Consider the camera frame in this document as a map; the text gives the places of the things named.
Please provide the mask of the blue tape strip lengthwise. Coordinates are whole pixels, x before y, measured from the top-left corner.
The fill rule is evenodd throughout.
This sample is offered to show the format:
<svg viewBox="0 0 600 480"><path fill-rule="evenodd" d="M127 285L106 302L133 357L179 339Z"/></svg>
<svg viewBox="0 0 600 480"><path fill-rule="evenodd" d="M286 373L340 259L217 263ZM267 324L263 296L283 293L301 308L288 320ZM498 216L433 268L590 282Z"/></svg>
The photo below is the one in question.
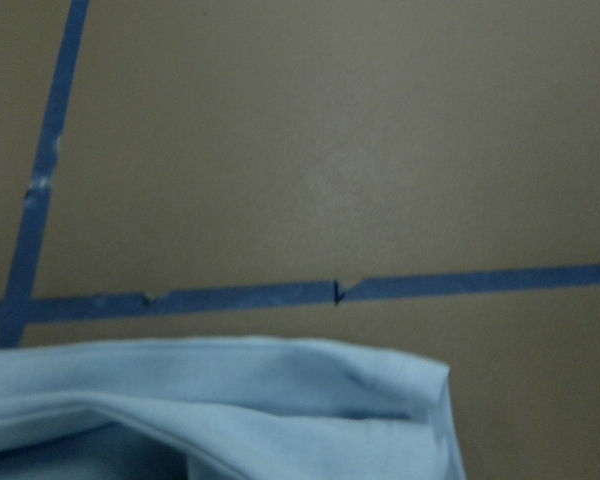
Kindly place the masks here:
<svg viewBox="0 0 600 480"><path fill-rule="evenodd" d="M30 300L52 196L53 178L88 9L87 1L72 1L69 5L30 181L23 198L5 294L0 305L0 349L17 347L29 320Z"/></svg>

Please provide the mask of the light blue t-shirt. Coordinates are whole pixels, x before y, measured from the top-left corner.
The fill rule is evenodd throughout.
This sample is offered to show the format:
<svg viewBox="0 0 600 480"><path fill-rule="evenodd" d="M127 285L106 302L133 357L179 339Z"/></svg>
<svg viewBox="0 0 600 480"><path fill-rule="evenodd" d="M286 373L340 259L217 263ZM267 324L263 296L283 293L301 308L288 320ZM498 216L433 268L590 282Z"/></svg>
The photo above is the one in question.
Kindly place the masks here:
<svg viewBox="0 0 600 480"><path fill-rule="evenodd" d="M319 339L0 350L0 479L462 479L448 377Z"/></svg>

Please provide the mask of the blue tape strip crosswise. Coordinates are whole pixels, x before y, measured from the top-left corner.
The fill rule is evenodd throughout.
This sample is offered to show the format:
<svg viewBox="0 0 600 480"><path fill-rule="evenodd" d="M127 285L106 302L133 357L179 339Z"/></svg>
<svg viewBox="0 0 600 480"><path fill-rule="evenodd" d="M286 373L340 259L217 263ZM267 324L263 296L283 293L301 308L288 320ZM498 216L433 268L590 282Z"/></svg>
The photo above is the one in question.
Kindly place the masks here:
<svg viewBox="0 0 600 480"><path fill-rule="evenodd" d="M34 299L31 323L143 317L600 285L600 264L375 277L346 288L336 280Z"/></svg>

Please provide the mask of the brown paper table cover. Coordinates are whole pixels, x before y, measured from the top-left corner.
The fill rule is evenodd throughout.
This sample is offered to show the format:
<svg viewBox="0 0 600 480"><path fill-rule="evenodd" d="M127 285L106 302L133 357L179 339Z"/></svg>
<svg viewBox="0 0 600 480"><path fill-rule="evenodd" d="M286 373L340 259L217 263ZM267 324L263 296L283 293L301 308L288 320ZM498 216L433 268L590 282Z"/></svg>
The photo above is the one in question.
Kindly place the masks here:
<svg viewBox="0 0 600 480"><path fill-rule="evenodd" d="M72 1L0 1L0 305ZM32 297L600 264L600 1L87 1ZM462 479L600 479L600 285L27 322L445 364Z"/></svg>

